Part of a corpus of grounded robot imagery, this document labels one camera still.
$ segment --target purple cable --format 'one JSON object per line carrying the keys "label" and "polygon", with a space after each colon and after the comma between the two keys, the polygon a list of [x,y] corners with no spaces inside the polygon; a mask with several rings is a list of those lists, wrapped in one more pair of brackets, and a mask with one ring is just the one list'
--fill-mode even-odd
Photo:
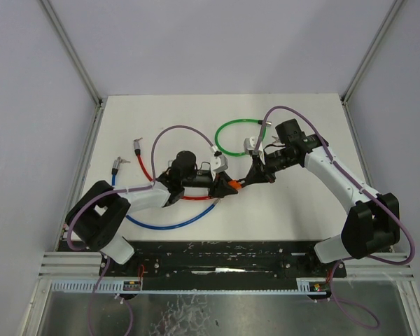
{"label": "purple cable", "polygon": [[[325,140],[323,140],[323,137],[321,136],[321,134],[319,133],[319,131],[316,129],[316,127],[312,124],[312,122],[309,121],[300,112],[297,112],[295,109],[293,109],[291,107],[278,105],[278,106],[274,106],[273,108],[271,108],[266,113],[265,118],[263,119],[263,122],[262,122],[262,125],[261,125],[260,134],[258,135],[257,144],[255,145],[255,151],[258,151],[258,149],[260,147],[260,143],[263,140],[263,131],[264,131],[265,127],[266,127],[266,121],[267,121],[267,119],[269,118],[270,114],[273,111],[277,110],[277,109],[288,110],[288,111],[294,113],[295,115],[301,117],[301,119],[303,119],[308,124],[308,126],[310,126],[313,129],[313,132],[316,134],[316,136],[318,137],[318,139],[321,141],[322,147],[323,147],[325,153],[330,158],[330,161],[337,168],[337,170],[339,170],[342,175],[344,175],[355,187],[357,187],[357,189],[361,190],[363,188],[362,185],[359,182],[357,182],[357,180],[355,180],[349,173],[347,173],[340,166],[340,164],[336,162],[336,160],[334,160],[333,155],[328,150],[327,143],[325,142]],[[391,217],[392,220],[395,223],[397,223],[397,225],[403,231],[403,233],[405,234],[405,236],[406,236],[406,238],[407,238],[407,240],[409,242],[409,255],[408,255],[408,257],[405,260],[402,260],[402,261],[391,261],[391,260],[383,259],[383,258],[380,258],[380,257],[375,257],[374,255],[369,255],[369,258],[375,259],[375,260],[378,260],[378,261],[381,261],[383,263],[390,264],[390,265],[406,265],[406,264],[410,263],[412,261],[412,259],[414,259],[414,256],[415,256],[415,242],[414,242],[411,234],[409,233],[408,229],[403,225],[403,223],[401,223],[401,221],[397,218],[397,216],[395,216],[392,213],[392,211],[390,211],[389,209],[387,209],[387,207],[385,207],[384,204],[382,204],[376,197],[374,197],[372,194],[370,194],[370,192],[368,192],[367,190],[362,190],[361,192],[364,195],[366,195],[370,200],[372,200],[378,207],[380,207],[381,209],[383,209],[383,211],[386,212],[386,214],[389,217]]]}
{"label": "purple cable", "polygon": [[[341,263],[341,260],[338,260],[335,263],[335,266],[333,266],[333,269],[331,270],[330,278],[328,279],[329,282],[330,282],[331,297],[336,302],[336,305],[338,306],[338,308],[341,309],[341,312],[343,312],[344,315],[347,316],[353,323],[355,323],[358,326],[363,327],[365,329],[369,329],[369,330],[379,329],[379,327],[381,326],[381,322],[379,321],[377,315],[375,315],[373,313],[373,311],[371,311],[366,306],[363,306],[360,303],[353,302],[353,301],[350,301],[350,300],[345,300],[345,299],[339,299],[339,298],[336,297],[335,291],[333,290],[333,282],[334,282],[333,281],[333,277],[334,277],[335,271],[336,271],[337,267],[340,265],[340,263]],[[377,322],[377,324],[376,325],[369,325],[369,324],[365,324],[365,323],[362,323],[362,322],[358,321],[356,318],[354,318],[352,315],[350,315],[347,310],[345,310],[343,308],[343,306],[341,305],[341,303],[344,303],[346,305],[356,306],[358,308],[361,308],[362,310],[365,310],[369,315],[371,315],[371,317],[373,317],[373,319]]]}
{"label": "purple cable", "polygon": [[117,189],[117,190],[110,190],[103,192],[102,194],[99,194],[98,196],[93,197],[89,202],[83,206],[78,213],[73,217],[73,220],[71,221],[69,225],[69,231],[67,232],[67,245],[69,245],[69,248],[73,251],[82,251],[85,249],[85,244],[82,244],[81,246],[74,246],[73,242],[71,241],[71,233],[73,232],[73,228],[75,227],[76,222],[81,217],[84,212],[89,209],[93,204],[97,203],[101,198],[105,196],[109,196],[112,194],[118,194],[118,193],[132,193],[134,191],[142,191],[142,190],[148,190],[151,189],[152,185],[147,185],[146,187],[135,187],[135,188],[128,188],[128,189]]}
{"label": "purple cable", "polygon": [[160,137],[165,134],[166,132],[168,132],[169,130],[173,130],[175,128],[184,128],[186,130],[190,130],[190,131],[194,131],[196,133],[198,133],[201,137],[203,137],[205,139],[205,141],[207,141],[210,145],[210,147],[213,147],[213,142],[211,142],[211,140],[201,131],[198,131],[197,129],[190,127],[190,126],[185,126],[185,125],[175,125],[175,126],[170,126],[168,128],[165,128],[163,131],[161,131],[161,133],[159,133],[159,135],[157,135],[157,137],[154,140],[153,143],[153,147],[151,149],[151,167],[153,169],[153,182],[155,183],[155,168],[154,168],[154,150],[155,150],[155,145],[157,145],[157,142],[159,141]]}
{"label": "purple cable", "polygon": [[[87,306],[87,326],[89,328],[90,336],[94,336],[94,333],[93,333],[93,330],[92,330],[92,322],[90,320],[90,313],[92,311],[93,295],[97,291],[98,285],[101,282],[101,280],[104,278],[104,275],[107,272],[107,269],[109,268],[110,264],[111,264],[111,259],[109,257],[107,257],[106,266],[104,266],[103,272],[101,272],[101,275],[99,276],[97,283],[93,286],[92,294],[90,295],[89,305]],[[125,333],[125,336],[128,336],[131,329],[132,329],[132,324],[134,323],[134,313],[132,313],[132,308],[131,308],[130,304],[126,300],[124,300],[124,299],[122,299],[122,300],[126,304],[126,307],[129,309],[129,317],[130,317],[129,327],[127,327],[127,330],[126,330],[126,333]]]}

